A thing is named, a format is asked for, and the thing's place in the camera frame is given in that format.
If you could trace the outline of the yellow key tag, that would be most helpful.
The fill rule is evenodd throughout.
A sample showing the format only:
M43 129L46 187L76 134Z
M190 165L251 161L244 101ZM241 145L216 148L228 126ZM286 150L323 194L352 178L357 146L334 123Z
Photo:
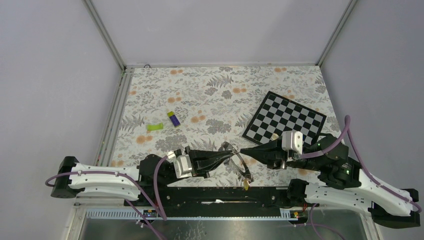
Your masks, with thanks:
M250 180L244 179L244 181L243 181L243 188L244 188L245 191L247 191L250 188L250 184L251 184L251 181Z

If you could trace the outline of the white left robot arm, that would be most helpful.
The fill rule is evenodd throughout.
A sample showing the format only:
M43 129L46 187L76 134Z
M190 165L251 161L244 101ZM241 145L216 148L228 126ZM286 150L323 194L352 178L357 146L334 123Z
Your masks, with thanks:
M66 156L55 176L46 180L51 197L73 199L77 195L117 197L138 200L148 206L155 200L154 190L192 177L209 173L234 155L232 150L191 150L186 147L166 156L149 154L137 165L121 167L93 166Z

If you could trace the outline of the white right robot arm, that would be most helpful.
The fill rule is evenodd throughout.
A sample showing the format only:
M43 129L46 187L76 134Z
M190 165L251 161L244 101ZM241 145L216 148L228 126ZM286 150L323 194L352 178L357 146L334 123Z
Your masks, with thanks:
M302 179L291 179L286 190L290 205L330 205L370 216L374 223L391 229L419 227L419 210L414 210L419 201L416 189L393 187L370 172L359 161L349 157L349 148L339 142L324 153L336 138L331 134L310 147L303 144L300 131L284 131L268 143L242 148L240 153L254 158L269 169L287 167L316 171L318 180L311 183Z

